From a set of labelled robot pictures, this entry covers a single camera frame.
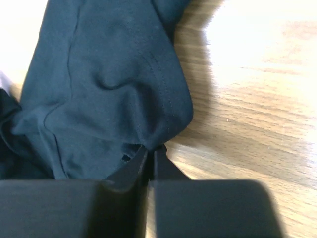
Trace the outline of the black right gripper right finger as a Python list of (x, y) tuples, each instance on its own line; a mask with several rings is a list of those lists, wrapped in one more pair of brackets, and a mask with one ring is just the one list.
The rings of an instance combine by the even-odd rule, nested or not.
[(281, 238), (270, 195), (249, 179), (193, 180), (167, 157), (153, 154), (158, 238)]

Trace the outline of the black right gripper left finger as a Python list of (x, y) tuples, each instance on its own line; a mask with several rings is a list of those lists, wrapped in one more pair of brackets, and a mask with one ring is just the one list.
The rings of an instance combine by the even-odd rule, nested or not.
[(3, 180), (3, 238), (143, 238), (147, 157), (135, 157), (105, 180)]

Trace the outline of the black t shirt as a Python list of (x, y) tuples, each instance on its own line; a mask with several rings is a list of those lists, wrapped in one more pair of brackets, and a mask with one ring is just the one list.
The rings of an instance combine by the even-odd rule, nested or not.
[(193, 118), (173, 45), (186, 0), (50, 0), (20, 100), (0, 92), (2, 179), (106, 179)]

